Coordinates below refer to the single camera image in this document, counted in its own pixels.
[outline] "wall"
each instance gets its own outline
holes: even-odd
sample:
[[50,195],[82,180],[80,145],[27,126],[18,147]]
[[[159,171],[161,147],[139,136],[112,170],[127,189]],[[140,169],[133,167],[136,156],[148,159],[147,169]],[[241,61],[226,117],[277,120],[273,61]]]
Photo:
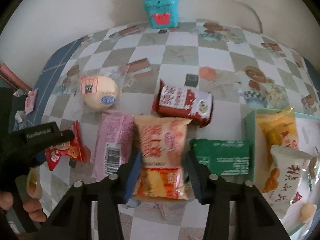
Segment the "wall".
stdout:
[[[301,0],[240,0],[254,7],[264,33],[320,69],[320,27]],[[258,30],[250,11],[226,0],[180,0],[180,16]],[[48,58],[89,33],[146,19],[142,0],[24,0],[0,36],[0,61],[33,86]]]

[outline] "pink snack package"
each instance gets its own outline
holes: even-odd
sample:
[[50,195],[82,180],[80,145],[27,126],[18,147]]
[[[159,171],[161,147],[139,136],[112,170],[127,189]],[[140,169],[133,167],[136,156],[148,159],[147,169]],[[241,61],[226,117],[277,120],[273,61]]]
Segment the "pink snack package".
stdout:
[[38,93],[38,89],[31,90],[28,93],[27,99],[24,103],[24,110],[26,112],[26,115],[33,111],[33,107],[35,106],[37,93]]
[[127,163],[132,151],[134,116],[109,111],[102,114],[98,137],[91,162],[92,177],[102,180],[116,173],[121,164]]

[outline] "yellow snack package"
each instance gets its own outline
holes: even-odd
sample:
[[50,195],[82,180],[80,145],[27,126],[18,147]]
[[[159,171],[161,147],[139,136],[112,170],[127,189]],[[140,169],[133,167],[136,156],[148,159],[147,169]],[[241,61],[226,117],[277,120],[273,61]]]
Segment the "yellow snack package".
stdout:
[[267,140],[269,167],[273,163],[270,152],[272,145],[298,149],[298,132],[293,108],[276,114],[258,114],[256,122]]

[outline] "green snack package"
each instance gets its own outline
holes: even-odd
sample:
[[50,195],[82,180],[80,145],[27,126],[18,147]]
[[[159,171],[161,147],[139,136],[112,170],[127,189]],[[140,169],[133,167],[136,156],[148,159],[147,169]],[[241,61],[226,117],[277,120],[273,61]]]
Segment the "green snack package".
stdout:
[[199,163],[206,165],[211,173],[221,176],[248,174],[248,141],[192,139],[190,147]]

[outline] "table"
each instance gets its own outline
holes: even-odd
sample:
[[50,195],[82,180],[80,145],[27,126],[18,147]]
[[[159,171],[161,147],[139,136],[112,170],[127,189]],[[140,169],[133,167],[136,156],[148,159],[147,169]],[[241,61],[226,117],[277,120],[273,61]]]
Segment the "table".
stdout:
[[[190,125],[187,141],[245,139],[242,122],[255,108],[293,106],[297,112],[320,115],[319,97],[306,62],[293,49],[237,26],[180,19],[178,28],[156,30],[148,23],[130,24],[96,32],[57,50],[35,85],[39,91],[35,110],[27,118],[28,126],[55,121],[65,129],[79,120],[83,143],[93,152],[100,113],[75,114],[77,81],[83,73],[96,75],[101,69],[128,63],[118,99],[123,112],[150,114],[160,79],[168,85],[213,94],[212,123],[205,128]],[[53,172],[46,163],[39,167],[44,190],[41,203],[47,214],[75,181],[95,182],[90,177],[92,163],[77,163],[73,169],[68,161],[68,157],[61,157]],[[132,240],[202,239],[208,208],[197,200],[184,204],[142,203],[135,208],[119,205],[124,237]],[[95,203],[94,239],[98,236],[96,209]],[[231,203],[231,239],[234,230],[235,209]]]

